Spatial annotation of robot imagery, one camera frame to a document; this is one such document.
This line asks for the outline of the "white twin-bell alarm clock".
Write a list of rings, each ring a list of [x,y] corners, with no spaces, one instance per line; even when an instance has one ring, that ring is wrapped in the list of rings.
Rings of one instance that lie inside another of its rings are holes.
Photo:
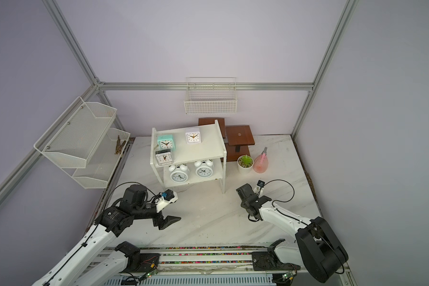
[[[169,166],[170,178],[175,183],[184,183],[189,179],[189,168],[183,164],[174,164]]]
[[[194,163],[195,173],[200,178],[209,178],[214,174],[213,160],[200,160]]]

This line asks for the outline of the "clear grey square clock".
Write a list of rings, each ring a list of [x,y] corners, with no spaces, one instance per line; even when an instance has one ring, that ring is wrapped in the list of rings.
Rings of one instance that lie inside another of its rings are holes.
[[[171,149],[156,151],[154,155],[159,166],[172,164],[174,162],[174,157]]]

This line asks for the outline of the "mint square clock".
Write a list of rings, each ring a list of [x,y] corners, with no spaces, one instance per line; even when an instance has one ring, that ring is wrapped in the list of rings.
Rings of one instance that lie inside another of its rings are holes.
[[[176,148],[172,134],[159,135],[157,137],[157,144],[159,150],[174,150]]]

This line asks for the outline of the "lavender square alarm clock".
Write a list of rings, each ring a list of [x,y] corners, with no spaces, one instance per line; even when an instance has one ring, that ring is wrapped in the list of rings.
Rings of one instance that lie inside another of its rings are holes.
[[[199,128],[188,128],[185,131],[185,138],[187,144],[200,144],[201,132]]]

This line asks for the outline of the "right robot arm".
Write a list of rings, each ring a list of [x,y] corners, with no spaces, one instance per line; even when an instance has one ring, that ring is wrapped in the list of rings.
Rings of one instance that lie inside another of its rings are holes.
[[[261,185],[252,188],[245,184],[236,189],[241,207],[251,222],[267,222],[293,237],[292,241],[280,238],[267,251],[251,254],[255,271],[284,271],[281,278],[272,282],[289,286],[301,267],[320,283],[334,274],[344,274],[349,255],[329,223],[322,217],[309,219],[277,205],[275,200],[260,195]]]

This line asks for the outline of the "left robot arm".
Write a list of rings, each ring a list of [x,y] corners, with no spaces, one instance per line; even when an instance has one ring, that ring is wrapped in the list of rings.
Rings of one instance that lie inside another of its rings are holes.
[[[56,266],[37,280],[36,286],[100,286],[112,276],[125,272],[143,272],[139,283],[157,269],[158,254],[142,254],[139,247],[124,241],[103,262],[85,272],[91,262],[136,220],[151,219],[159,230],[180,221],[176,216],[163,216],[163,209],[178,200],[168,189],[148,198],[149,190],[142,184],[129,186],[122,198],[104,209],[85,236]]]

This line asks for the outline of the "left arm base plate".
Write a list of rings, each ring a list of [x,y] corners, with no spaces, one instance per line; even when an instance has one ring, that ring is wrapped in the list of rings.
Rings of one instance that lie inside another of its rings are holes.
[[[159,258],[160,254],[158,253],[140,253],[132,255],[128,258],[126,268],[122,272],[149,273],[157,269]]]

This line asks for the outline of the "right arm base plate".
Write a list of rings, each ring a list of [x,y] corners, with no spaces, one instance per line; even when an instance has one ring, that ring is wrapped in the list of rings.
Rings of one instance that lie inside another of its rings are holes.
[[[275,254],[265,251],[251,253],[254,271],[299,271],[301,266],[292,263],[282,263]]]

